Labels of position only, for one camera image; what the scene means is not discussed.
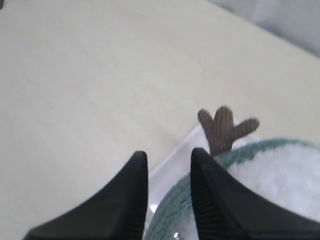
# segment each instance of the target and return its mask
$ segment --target fabric antler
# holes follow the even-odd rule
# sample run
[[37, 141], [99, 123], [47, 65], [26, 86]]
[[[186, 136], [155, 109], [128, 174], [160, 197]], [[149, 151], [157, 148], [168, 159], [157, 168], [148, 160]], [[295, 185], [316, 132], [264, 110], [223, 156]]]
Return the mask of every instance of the fabric antler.
[[259, 127], [259, 120], [256, 118], [234, 125], [233, 112], [227, 106], [221, 106], [213, 119], [208, 111], [201, 109], [198, 120], [208, 140], [212, 157], [230, 151], [237, 139], [251, 134]]

